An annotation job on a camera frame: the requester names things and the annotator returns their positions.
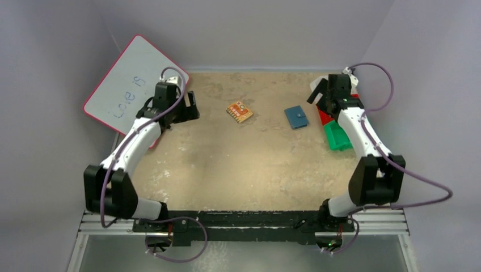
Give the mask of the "green plastic bin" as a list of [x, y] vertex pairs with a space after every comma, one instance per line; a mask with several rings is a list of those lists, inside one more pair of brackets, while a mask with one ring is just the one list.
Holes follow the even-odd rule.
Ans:
[[330, 150], [344, 151], [352, 149], [353, 146], [346, 134], [336, 121], [324, 125], [327, 142]]

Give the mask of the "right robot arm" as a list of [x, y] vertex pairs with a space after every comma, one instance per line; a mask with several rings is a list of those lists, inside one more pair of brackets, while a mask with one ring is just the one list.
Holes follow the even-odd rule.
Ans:
[[323, 202], [318, 222], [327, 231], [366, 205], [396, 202], [404, 176], [397, 168], [406, 166], [403, 156], [393, 155], [377, 137], [361, 100], [351, 94], [351, 78], [348, 74], [323, 76], [311, 83], [307, 99], [344, 130], [358, 158], [347, 191]]

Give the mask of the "red plastic bin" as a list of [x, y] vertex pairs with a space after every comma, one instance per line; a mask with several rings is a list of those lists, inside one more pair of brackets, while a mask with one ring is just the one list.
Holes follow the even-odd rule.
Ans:
[[[354, 100], [357, 100], [357, 102], [355, 103], [355, 106], [358, 106], [360, 108], [364, 108], [364, 105], [361, 102], [358, 94], [356, 94], [356, 93], [351, 94], [351, 98], [354, 99]], [[329, 116], [327, 113], [324, 113], [321, 110], [321, 108], [319, 107], [318, 103], [321, 101], [321, 99], [322, 99], [322, 94], [318, 94], [315, 98], [314, 104], [317, 107], [321, 123], [324, 126], [324, 125], [328, 124], [329, 122], [333, 121], [334, 119], [331, 116]]]

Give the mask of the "blue card holder wallet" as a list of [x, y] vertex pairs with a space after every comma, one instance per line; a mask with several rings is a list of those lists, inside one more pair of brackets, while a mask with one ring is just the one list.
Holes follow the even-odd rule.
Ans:
[[284, 110], [284, 113], [293, 130], [304, 128], [309, 124], [306, 114], [300, 105], [287, 108]]

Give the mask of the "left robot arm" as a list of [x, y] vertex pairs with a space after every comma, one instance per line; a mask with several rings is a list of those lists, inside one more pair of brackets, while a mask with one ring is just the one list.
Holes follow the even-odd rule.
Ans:
[[120, 219], [146, 219], [156, 232], [169, 224], [166, 203], [138, 196], [131, 176], [147, 150], [172, 124], [200, 117], [195, 94], [182, 91], [178, 76], [161, 79], [154, 96], [147, 99], [136, 119], [109, 157], [98, 165], [89, 165], [84, 173], [86, 209]]

